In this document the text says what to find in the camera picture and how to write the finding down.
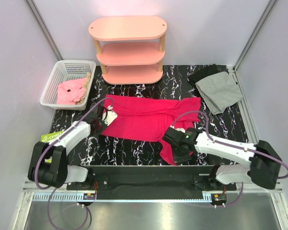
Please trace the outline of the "red t-shirt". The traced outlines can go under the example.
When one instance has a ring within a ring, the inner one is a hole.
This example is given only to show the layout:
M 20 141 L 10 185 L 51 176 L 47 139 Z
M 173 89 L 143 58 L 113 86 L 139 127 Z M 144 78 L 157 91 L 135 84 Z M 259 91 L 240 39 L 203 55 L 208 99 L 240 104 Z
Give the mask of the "red t-shirt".
M 113 102 L 118 117 L 103 131 L 104 136 L 137 141 L 160 142 L 161 158 L 175 165 L 170 144 L 162 140 L 166 130 L 182 114 L 199 111 L 201 98 L 179 100 L 150 99 L 107 94 L 104 106 Z

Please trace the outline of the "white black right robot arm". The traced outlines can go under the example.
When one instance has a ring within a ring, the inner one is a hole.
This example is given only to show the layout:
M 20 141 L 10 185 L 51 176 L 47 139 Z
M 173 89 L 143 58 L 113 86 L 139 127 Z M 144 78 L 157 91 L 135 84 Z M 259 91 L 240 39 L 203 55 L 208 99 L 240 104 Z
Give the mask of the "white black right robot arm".
M 234 165 L 215 167 L 208 178 L 208 184 L 214 190 L 235 182 L 253 182 L 268 190 L 276 187 L 282 160 L 266 141 L 259 140 L 257 144 L 235 142 L 195 128 L 184 130 L 172 126 L 165 132 L 163 140 L 171 145 L 176 164 L 188 161 L 190 154 L 195 152 L 234 161 Z

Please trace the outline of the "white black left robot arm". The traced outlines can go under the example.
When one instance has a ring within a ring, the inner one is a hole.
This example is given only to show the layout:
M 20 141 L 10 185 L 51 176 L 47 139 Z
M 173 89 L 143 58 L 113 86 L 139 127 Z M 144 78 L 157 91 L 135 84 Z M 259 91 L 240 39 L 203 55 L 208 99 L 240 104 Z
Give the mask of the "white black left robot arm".
M 109 118 L 112 112 L 102 105 L 94 105 L 57 138 L 50 142 L 37 142 L 33 147 L 28 179 L 42 190 L 60 188 L 73 182 L 84 190 L 90 189 L 94 185 L 93 176 L 83 166 L 70 165 L 68 154 L 83 139 L 100 136 L 111 124 Z

